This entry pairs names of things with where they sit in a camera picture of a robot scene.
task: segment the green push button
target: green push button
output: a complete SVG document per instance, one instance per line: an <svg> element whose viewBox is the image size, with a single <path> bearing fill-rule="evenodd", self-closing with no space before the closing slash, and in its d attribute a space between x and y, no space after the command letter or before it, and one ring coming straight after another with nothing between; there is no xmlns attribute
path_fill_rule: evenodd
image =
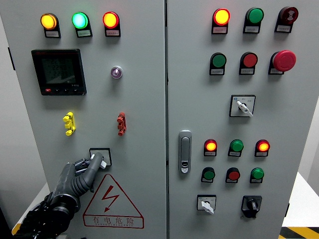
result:
<svg viewBox="0 0 319 239"><path fill-rule="evenodd" d="M235 152L240 152L244 148L243 141L241 141L240 139L233 140L230 143L230 148Z"/></svg>
<svg viewBox="0 0 319 239"><path fill-rule="evenodd" d="M251 176L255 179L262 179L265 176L265 173L261 168L254 168L251 171Z"/></svg>
<svg viewBox="0 0 319 239"><path fill-rule="evenodd" d="M247 18L251 23L257 24L264 18L264 12L260 8L253 8L249 11Z"/></svg>
<svg viewBox="0 0 319 239"><path fill-rule="evenodd" d="M214 56L212 61L213 61L213 65L219 68L226 64L226 57L224 55L219 54Z"/></svg>
<svg viewBox="0 0 319 239"><path fill-rule="evenodd" d="M212 171L207 171L204 173L204 178L207 180L212 180L215 177L215 173Z"/></svg>

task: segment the warning triangle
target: warning triangle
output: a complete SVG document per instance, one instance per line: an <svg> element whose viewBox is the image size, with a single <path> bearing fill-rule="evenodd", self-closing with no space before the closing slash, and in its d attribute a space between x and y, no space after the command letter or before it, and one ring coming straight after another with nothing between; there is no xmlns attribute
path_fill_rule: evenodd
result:
<svg viewBox="0 0 319 239"><path fill-rule="evenodd" d="M111 174L106 174L83 214L87 227L144 228L144 218Z"/></svg>

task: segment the red indicator light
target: red indicator light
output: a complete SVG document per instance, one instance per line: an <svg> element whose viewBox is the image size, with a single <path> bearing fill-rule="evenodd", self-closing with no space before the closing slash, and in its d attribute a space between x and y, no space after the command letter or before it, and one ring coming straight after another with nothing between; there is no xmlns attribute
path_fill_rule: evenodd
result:
<svg viewBox="0 0 319 239"><path fill-rule="evenodd" d="M217 143L213 139L209 139L205 142L205 149L207 151L215 151L217 149Z"/></svg>
<svg viewBox="0 0 319 239"><path fill-rule="evenodd" d="M297 18L298 18L298 10L295 7L287 6L281 9L279 13L280 19L285 23L285 24L292 24L294 23Z"/></svg>
<svg viewBox="0 0 319 239"><path fill-rule="evenodd" d="M119 22L119 16L113 11L108 11L103 15L103 23L109 29L117 27Z"/></svg>
<svg viewBox="0 0 319 239"><path fill-rule="evenodd" d="M266 140L260 140L257 142L257 149L260 152L267 152L270 149L270 144Z"/></svg>
<svg viewBox="0 0 319 239"><path fill-rule="evenodd" d="M219 8L214 12L213 19L219 26L227 25L230 20L230 12L225 8Z"/></svg>
<svg viewBox="0 0 319 239"><path fill-rule="evenodd" d="M253 53L249 53L244 57L243 63L246 67L251 68L257 64L257 56Z"/></svg>
<svg viewBox="0 0 319 239"><path fill-rule="evenodd" d="M278 71L286 72L291 70L296 63L296 55L290 50L278 52L273 58L274 67Z"/></svg>

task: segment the yellow indicator light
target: yellow indicator light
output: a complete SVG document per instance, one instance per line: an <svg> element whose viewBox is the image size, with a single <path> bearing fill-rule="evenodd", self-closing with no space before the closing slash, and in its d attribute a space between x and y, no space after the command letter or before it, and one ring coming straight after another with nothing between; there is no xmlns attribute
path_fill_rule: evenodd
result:
<svg viewBox="0 0 319 239"><path fill-rule="evenodd" d="M216 149L216 144L215 144L215 143L208 143L208 144L206 145L206 149L207 149L208 151L214 151L214 150Z"/></svg>
<svg viewBox="0 0 319 239"><path fill-rule="evenodd" d="M261 143L259 146L258 146L258 149L259 151L262 151L262 152L265 152L269 149L269 144L267 143Z"/></svg>
<svg viewBox="0 0 319 239"><path fill-rule="evenodd" d="M119 16L112 11L109 11L103 16L103 23L107 28L115 28L119 24Z"/></svg>
<svg viewBox="0 0 319 239"><path fill-rule="evenodd" d="M230 12L227 9L220 8L214 13L214 22L217 25L224 26L229 22Z"/></svg>
<svg viewBox="0 0 319 239"><path fill-rule="evenodd" d="M47 29L52 30L56 27L57 20L56 17L51 13L45 13L41 17L41 25Z"/></svg>

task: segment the gray metal panel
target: gray metal panel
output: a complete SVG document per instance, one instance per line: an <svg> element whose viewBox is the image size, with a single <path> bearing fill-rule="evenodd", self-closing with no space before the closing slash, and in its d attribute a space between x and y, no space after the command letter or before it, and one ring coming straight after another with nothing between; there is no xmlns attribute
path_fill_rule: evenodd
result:
<svg viewBox="0 0 319 239"><path fill-rule="evenodd" d="M279 11L295 6L299 18L291 34L274 33ZM242 34L246 11L260 7L265 13L259 34ZM214 11L231 12L227 35L211 36ZM278 238L294 184L319 92L319 2L311 1L177 1L168 9L168 116L169 116L169 218L170 238L214 237ZM290 49L295 67L282 76L268 76L276 51ZM258 56L254 76L239 76L243 53ZM209 59L215 52L227 57L224 76L209 76ZM230 118L232 94L256 95L254 117ZM192 170L178 170L178 133L192 132ZM215 139L216 157L203 157L204 142ZM227 157L233 139L245 148L240 158ZM255 158L255 144L270 142L267 158ZM201 183L204 167L213 167L212 184ZM238 184L226 184L226 171L237 167ZM250 184L253 168L265 171L262 184ZM197 194L216 194L215 215L196 210ZM262 196L257 218L241 219L244 195Z"/></svg>
<svg viewBox="0 0 319 239"><path fill-rule="evenodd" d="M102 16L110 10L120 17L121 38L104 35ZM71 17L77 11L89 16L93 38L76 37ZM69 227L71 238L164 238L164 2L2 0L0 12L50 190L66 162L89 157L90 147L109 147L113 166L98 173L95 188L110 173L145 219L140 230L84 227L82 214L93 196L87 193ZM46 12L58 17L61 39L44 37L40 17ZM87 95L42 96L31 50L70 48L81 50ZM124 70L119 80L110 76L116 65ZM69 111L77 129L67 137L62 118ZM120 112L127 118L123 137L117 135Z"/></svg>

